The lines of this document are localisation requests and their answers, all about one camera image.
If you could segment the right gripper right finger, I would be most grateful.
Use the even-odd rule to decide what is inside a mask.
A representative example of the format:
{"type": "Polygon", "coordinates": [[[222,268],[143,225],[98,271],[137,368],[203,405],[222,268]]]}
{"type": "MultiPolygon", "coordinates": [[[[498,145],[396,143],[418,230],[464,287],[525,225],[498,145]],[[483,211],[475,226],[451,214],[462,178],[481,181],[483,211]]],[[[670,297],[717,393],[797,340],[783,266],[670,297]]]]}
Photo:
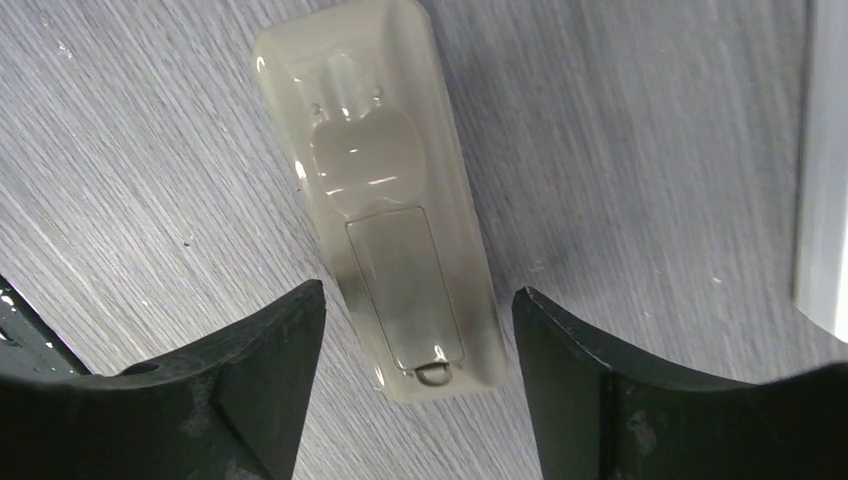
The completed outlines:
{"type": "Polygon", "coordinates": [[[847,367],[763,384],[694,370],[539,291],[512,306],[546,479],[843,479],[847,367]]]}

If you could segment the beige battery cover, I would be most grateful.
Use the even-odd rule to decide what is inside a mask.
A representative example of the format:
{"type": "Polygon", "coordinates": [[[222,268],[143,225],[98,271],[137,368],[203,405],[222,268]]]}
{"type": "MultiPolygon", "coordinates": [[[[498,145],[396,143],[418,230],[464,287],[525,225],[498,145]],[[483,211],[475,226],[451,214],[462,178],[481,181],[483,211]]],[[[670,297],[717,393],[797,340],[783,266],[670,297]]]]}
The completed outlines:
{"type": "Polygon", "coordinates": [[[424,210],[376,214],[346,232],[393,362],[403,370],[465,356],[424,210]]]}

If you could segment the white remote control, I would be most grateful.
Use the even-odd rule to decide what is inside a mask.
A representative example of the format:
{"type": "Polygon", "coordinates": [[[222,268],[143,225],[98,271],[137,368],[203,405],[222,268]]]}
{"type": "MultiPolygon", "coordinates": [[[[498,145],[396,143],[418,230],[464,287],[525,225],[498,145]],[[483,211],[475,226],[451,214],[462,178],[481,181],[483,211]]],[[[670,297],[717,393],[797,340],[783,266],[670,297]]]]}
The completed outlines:
{"type": "Polygon", "coordinates": [[[847,3],[812,1],[799,158],[797,309],[847,341],[847,3]]]}
{"type": "Polygon", "coordinates": [[[508,374],[491,274],[430,17],[417,1],[347,1],[264,29],[254,68],[327,268],[383,393],[415,402],[489,391],[508,374]],[[420,207],[462,360],[393,362],[346,232],[420,207]]]}

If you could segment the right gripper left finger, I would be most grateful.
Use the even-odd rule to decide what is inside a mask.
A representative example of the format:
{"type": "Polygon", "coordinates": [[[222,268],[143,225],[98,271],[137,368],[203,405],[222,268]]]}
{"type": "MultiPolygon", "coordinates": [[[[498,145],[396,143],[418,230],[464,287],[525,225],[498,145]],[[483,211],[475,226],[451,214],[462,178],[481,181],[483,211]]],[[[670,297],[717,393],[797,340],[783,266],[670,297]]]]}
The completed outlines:
{"type": "Polygon", "coordinates": [[[113,376],[1,374],[5,479],[289,479],[326,319],[309,280],[113,376]]]}

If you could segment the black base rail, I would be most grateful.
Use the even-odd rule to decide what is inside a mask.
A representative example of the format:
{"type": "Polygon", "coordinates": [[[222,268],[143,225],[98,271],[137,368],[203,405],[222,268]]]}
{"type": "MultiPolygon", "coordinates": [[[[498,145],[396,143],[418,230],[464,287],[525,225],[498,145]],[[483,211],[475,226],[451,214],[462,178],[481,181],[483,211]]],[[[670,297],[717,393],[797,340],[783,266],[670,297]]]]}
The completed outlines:
{"type": "Polygon", "coordinates": [[[86,365],[1,278],[1,374],[56,381],[90,374],[86,365]]]}

